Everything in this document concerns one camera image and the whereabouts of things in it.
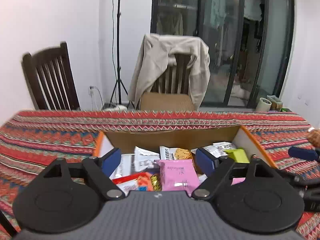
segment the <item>black tripod stand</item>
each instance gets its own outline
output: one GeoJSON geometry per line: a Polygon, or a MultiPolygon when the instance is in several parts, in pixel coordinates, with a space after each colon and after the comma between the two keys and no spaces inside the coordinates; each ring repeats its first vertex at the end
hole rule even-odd
{"type": "Polygon", "coordinates": [[[119,105],[122,104],[122,101],[121,101],[121,85],[122,87],[124,88],[124,91],[125,93],[128,95],[128,92],[120,78],[120,70],[121,70],[121,66],[120,66],[120,63],[119,63],[119,29],[120,29],[120,16],[121,16],[121,13],[120,13],[120,0],[118,0],[118,12],[117,12],[117,79],[116,79],[116,84],[115,84],[115,87],[113,88],[113,92],[112,92],[112,95],[111,95],[111,99],[110,99],[110,103],[109,103],[109,106],[112,103],[112,99],[113,99],[113,96],[115,95],[115,92],[116,92],[116,87],[118,85],[118,96],[119,96],[119,105]]]}

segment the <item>white cylindrical container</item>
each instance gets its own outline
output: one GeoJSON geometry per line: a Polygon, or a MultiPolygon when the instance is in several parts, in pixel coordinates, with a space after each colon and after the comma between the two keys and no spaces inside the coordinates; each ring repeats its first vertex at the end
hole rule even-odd
{"type": "Polygon", "coordinates": [[[268,112],[271,107],[270,100],[266,98],[260,98],[259,103],[256,108],[256,112],[268,112]]]}

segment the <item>wooden chair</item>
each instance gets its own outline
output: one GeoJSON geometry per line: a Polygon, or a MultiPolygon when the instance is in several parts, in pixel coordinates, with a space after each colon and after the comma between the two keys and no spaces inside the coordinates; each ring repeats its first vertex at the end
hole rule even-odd
{"type": "Polygon", "coordinates": [[[176,54],[176,66],[169,66],[155,81],[150,93],[143,93],[141,110],[155,111],[194,111],[189,93],[190,61],[188,54],[176,54]]]}
{"type": "Polygon", "coordinates": [[[22,58],[29,90],[39,109],[76,110],[79,101],[73,82],[66,42],[22,58]]]}

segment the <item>red striped tablecloth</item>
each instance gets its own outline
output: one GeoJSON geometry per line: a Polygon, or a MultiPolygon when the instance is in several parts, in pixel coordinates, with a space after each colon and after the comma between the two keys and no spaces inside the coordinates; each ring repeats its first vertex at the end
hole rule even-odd
{"type": "MultiPolygon", "coordinates": [[[[12,213],[17,193],[55,158],[80,162],[90,156],[100,130],[209,129],[236,124],[247,127],[278,168],[305,178],[320,176],[318,162],[287,154],[291,146],[312,148],[306,139],[310,125],[294,113],[22,111],[0,128],[0,208],[18,228],[12,213]]],[[[297,232],[317,239],[319,223],[319,213],[305,212],[297,232]]],[[[0,239],[8,238],[2,229],[0,239]]]]}

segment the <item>gold wrapper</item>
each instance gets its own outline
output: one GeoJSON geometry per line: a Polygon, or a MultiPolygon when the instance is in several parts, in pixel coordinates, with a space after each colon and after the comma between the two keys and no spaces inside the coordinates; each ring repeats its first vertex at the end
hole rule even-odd
{"type": "Polygon", "coordinates": [[[151,184],[154,191],[161,191],[160,178],[158,174],[151,176],[151,184]]]}

